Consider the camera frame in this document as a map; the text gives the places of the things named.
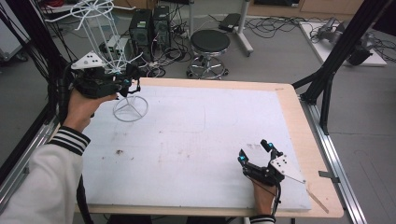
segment computer case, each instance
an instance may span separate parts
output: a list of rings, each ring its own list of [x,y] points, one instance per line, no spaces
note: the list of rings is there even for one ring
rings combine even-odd
[[[146,61],[153,61],[151,49],[155,49],[154,23],[150,9],[138,8],[134,11],[129,26],[129,34],[133,42],[134,51],[143,52]]]
[[[171,47],[169,6],[157,6],[154,8],[154,32],[157,47],[169,49]]]

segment striped sleeve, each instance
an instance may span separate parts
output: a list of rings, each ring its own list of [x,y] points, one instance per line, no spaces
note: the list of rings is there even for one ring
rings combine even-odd
[[[83,133],[79,133],[74,129],[63,126],[49,141],[49,144],[64,147],[67,150],[82,156],[82,153],[90,142],[91,140]]]
[[[273,224],[275,221],[275,217],[270,215],[259,215],[250,218],[251,224]]]

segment chair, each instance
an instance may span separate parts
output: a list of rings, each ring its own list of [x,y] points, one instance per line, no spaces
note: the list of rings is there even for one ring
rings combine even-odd
[[[221,79],[227,76],[228,69],[215,57],[224,54],[229,46],[230,38],[220,31],[201,30],[192,34],[191,48],[198,56],[192,60],[187,77]]]

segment sleeve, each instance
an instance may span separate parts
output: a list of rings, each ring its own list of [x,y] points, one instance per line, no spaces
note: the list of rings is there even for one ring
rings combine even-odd
[[[11,196],[0,223],[72,223],[82,153],[90,139],[61,127],[29,160],[30,174]]]
[[[259,215],[250,218],[251,224],[273,224],[276,222],[275,217],[271,215]]]

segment human hand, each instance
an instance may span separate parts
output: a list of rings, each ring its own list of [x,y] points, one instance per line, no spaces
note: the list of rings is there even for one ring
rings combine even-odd
[[[276,195],[275,186],[267,186],[252,179],[258,215],[272,215],[271,205]]]
[[[82,133],[90,124],[91,115],[96,111],[99,105],[105,101],[114,100],[116,98],[117,94],[114,93],[99,99],[89,99],[79,93],[79,91],[72,90],[64,126]]]

